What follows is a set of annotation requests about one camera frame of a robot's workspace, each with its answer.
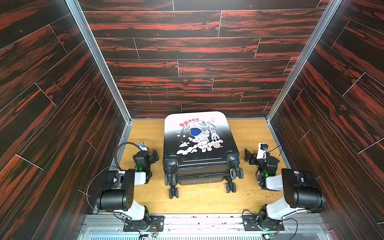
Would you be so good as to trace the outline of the black white space suitcase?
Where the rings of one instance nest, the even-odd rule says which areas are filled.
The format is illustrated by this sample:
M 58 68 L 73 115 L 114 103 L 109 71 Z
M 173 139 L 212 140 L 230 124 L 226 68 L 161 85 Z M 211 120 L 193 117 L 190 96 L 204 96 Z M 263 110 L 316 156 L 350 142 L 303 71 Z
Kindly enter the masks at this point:
M 240 153 L 222 112 L 171 114 L 165 118 L 163 167 L 169 197 L 179 197 L 177 185 L 226 181 L 227 193 L 236 192 L 243 179 Z

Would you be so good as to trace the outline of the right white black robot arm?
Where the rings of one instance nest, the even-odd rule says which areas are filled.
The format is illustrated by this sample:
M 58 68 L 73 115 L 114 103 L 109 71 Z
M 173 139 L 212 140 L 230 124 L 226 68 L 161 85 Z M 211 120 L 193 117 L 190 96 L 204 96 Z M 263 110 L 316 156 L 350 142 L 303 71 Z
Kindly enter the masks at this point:
M 250 225 L 257 224 L 262 231 L 282 231 L 288 216 L 326 205 L 324 191 L 310 172 L 282 169 L 278 175 L 280 160 L 270 155 L 266 145 L 262 144 L 257 154 L 245 149 L 245 162 L 257 167 L 256 179 L 263 190 L 284 194 L 274 203 L 263 205 Z

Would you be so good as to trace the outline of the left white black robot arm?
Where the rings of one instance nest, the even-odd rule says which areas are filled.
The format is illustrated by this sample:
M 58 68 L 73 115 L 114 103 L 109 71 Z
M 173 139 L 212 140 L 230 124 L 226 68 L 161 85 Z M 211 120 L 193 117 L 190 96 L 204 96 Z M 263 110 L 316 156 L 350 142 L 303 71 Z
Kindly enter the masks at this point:
M 150 214 L 146 206 L 134 200 L 135 186 L 148 184 L 151 164 L 159 160 L 157 151 L 139 151 L 133 156 L 136 167 L 125 171 L 112 171 L 97 197 L 97 208 L 125 217 L 126 231 L 146 231 L 150 227 Z

